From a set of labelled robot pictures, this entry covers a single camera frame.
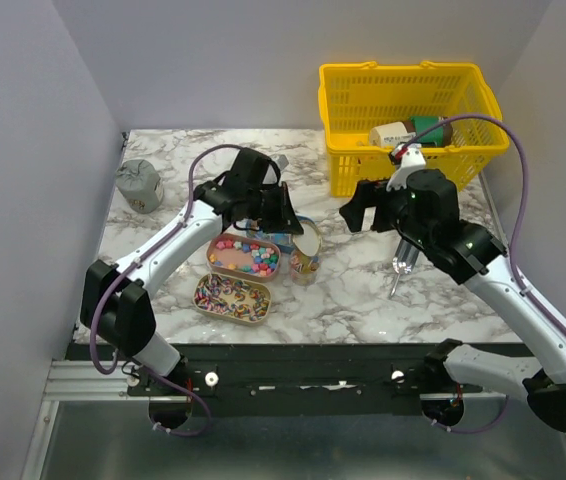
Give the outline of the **clear glass jar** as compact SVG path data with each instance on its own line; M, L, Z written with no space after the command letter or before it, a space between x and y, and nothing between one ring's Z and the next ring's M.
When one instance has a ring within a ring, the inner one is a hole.
M290 256L290 275L292 282L309 286L316 282L320 260L318 255L308 256L296 249Z

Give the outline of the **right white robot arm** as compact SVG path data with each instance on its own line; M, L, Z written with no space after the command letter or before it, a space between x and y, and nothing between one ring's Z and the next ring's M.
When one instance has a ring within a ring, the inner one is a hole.
M408 176L394 189L385 180L362 180L339 213L351 232L367 209L372 230L395 230L440 271L481 298L530 351L507 357L457 340L439 344L425 360L432 390L469 384L524 401L547 426L566 432L566 319L531 288L519 286L504 245L485 227L461 218L457 188L438 170Z

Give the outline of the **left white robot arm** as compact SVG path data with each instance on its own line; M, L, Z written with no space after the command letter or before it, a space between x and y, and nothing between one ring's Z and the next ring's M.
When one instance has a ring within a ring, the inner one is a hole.
M157 234L112 264L97 260L88 268L80 321L90 332L90 355L100 373L113 370L100 363L97 339L151 372L160 393L177 393L185 380L183 356L158 333L151 304L163 283L200 247L243 220L256 221L266 233L302 233L281 178L287 158L234 149L231 166L214 179L197 184L187 177L185 206Z

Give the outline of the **beige tray rainbow lollipops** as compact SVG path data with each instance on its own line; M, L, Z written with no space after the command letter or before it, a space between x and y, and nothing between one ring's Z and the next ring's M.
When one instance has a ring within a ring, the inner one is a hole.
M198 281L193 303L198 311L211 317L256 326L268 316L272 296L260 283L211 272Z

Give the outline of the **pink tray star candies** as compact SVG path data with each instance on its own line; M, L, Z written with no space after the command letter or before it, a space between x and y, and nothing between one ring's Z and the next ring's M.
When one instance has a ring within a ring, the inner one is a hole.
M231 233L213 239L206 257L216 273L262 283L275 278L282 260L275 244Z

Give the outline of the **blue tray clear lollipops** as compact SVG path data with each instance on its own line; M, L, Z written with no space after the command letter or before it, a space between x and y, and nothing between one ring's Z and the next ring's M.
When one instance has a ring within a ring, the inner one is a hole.
M265 241L275 244L283 254L291 254L294 250L292 236L285 233L264 233L261 230L256 230L257 222L247 219L243 222L243 227L247 228L247 236L255 238L259 241Z

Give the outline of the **silver metal scoop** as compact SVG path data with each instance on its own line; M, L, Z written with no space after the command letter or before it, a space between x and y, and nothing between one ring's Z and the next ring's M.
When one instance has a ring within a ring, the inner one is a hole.
M392 260L395 278L390 289L390 298L395 295L401 277L412 272L418 257L419 250L405 239L401 239Z

